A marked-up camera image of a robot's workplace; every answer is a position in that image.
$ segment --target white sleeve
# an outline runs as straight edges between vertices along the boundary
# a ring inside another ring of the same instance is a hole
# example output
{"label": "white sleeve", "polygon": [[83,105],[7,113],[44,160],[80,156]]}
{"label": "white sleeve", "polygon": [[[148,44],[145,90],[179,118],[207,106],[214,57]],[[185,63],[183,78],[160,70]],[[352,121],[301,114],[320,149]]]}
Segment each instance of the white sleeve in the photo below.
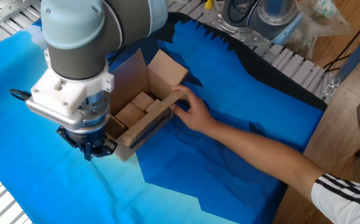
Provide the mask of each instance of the white sleeve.
{"label": "white sleeve", "polygon": [[360,223],[360,184],[326,174],[315,181],[311,197],[333,223]]}

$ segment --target white surface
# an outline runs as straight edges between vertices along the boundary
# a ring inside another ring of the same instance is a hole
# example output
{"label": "white surface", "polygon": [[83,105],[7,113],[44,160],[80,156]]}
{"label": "white surface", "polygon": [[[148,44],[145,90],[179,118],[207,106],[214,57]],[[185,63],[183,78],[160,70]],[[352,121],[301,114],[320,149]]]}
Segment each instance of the white surface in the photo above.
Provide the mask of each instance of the white surface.
{"label": "white surface", "polygon": [[288,64],[290,61],[290,57],[293,55],[293,52],[289,50],[287,54],[283,57],[283,59],[279,62],[279,64],[276,66],[278,70],[282,71],[283,68],[285,68],[285,65]]}
{"label": "white surface", "polygon": [[266,50],[269,48],[269,45],[268,46],[263,46],[263,47],[257,47],[254,52],[258,55],[258,56],[262,56]]}
{"label": "white surface", "polygon": [[271,63],[272,66],[275,68],[278,66],[278,64],[284,59],[284,57],[289,52],[289,49],[284,49],[284,51]]}
{"label": "white surface", "polygon": [[268,63],[271,63],[277,56],[279,56],[279,52],[284,47],[281,45],[274,44],[271,49],[264,55],[263,59],[266,60]]}
{"label": "white surface", "polygon": [[306,60],[300,69],[297,70],[296,74],[293,76],[293,80],[297,82],[299,85],[303,83],[305,78],[311,73],[311,69],[314,66],[314,63]]}
{"label": "white surface", "polygon": [[321,67],[319,66],[315,66],[312,69],[311,74],[305,79],[305,81],[302,83],[302,87],[304,89],[307,89],[308,86],[311,84],[312,80],[316,77],[316,74],[318,74],[318,72],[321,70]]}
{"label": "white surface", "polygon": [[7,224],[8,221],[14,220],[18,215],[22,213],[22,208],[15,203],[0,217],[0,224]]}
{"label": "white surface", "polygon": [[29,20],[31,20],[32,22],[36,22],[39,17],[37,17],[32,11],[29,11],[28,9],[24,9],[22,11],[22,14],[27,17]]}
{"label": "white surface", "polygon": [[307,90],[310,92],[314,92],[316,87],[318,86],[319,82],[322,80],[322,75],[325,72],[324,69],[320,69],[319,72],[316,74],[315,78],[311,81],[311,84],[308,86]]}

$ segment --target blue fabric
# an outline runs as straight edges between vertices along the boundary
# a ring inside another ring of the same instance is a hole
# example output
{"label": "blue fabric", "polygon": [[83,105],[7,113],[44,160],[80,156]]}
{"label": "blue fabric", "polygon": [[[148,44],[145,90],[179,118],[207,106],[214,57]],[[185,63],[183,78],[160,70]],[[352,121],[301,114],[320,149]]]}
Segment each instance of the blue fabric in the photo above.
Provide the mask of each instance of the blue fabric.
{"label": "blue fabric", "polygon": [[[215,118],[302,152],[322,112],[257,82],[219,37],[195,26],[177,24],[172,44],[138,42],[111,68],[138,47],[147,62],[151,48],[161,48],[189,69],[184,84]],[[8,93],[30,90],[47,68],[43,45],[32,42],[37,35],[19,32],[0,43],[0,180],[34,223],[272,221],[284,185],[176,117],[127,162],[84,160],[56,124]]]}

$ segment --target black fabric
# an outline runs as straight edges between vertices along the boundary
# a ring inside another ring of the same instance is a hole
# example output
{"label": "black fabric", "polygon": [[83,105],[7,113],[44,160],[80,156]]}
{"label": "black fabric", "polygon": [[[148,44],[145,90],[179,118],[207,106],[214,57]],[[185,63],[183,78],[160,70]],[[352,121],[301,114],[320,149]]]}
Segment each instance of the black fabric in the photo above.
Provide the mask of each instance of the black fabric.
{"label": "black fabric", "polygon": [[329,186],[328,184],[326,184],[325,182],[323,182],[323,181],[321,181],[319,179],[316,180],[315,183],[322,185],[324,188],[326,188],[327,190],[333,192],[336,195],[339,195],[340,197],[343,197],[343,198],[345,198],[345,199],[347,199],[347,200],[349,200],[351,202],[356,202],[356,203],[360,204],[360,198],[354,198],[354,197],[352,197],[352,196],[350,196],[350,195],[348,195],[348,194],[346,194],[346,193],[344,193],[344,192],[342,192],[342,191],[340,191],[338,189],[335,189],[332,186]]}
{"label": "black fabric", "polygon": [[319,99],[314,94],[301,87],[298,83],[294,82],[291,78],[284,75],[281,71],[277,70],[242,42],[235,39],[234,37],[231,37],[229,34],[223,31],[195,21],[187,15],[179,12],[170,12],[166,25],[152,34],[151,37],[157,40],[163,40],[172,43],[175,32],[174,25],[178,22],[184,24],[189,21],[197,22],[197,27],[203,26],[207,30],[205,35],[213,33],[213,38],[217,36],[223,37],[224,43],[229,44],[228,50],[235,51],[239,61],[242,63],[248,74],[250,74],[256,80],[265,83],[266,85],[288,94],[289,96],[292,96],[302,102],[314,106],[319,110],[324,111],[326,109],[327,104],[323,100]]}

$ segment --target plastic bag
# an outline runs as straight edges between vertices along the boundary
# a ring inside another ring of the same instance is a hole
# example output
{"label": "plastic bag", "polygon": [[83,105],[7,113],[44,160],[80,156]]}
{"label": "plastic bag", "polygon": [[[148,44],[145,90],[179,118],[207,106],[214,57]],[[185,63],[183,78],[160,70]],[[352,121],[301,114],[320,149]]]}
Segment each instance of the plastic bag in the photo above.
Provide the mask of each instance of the plastic bag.
{"label": "plastic bag", "polygon": [[297,8],[304,13],[304,18],[285,47],[309,60],[318,37],[353,31],[332,0],[302,0]]}

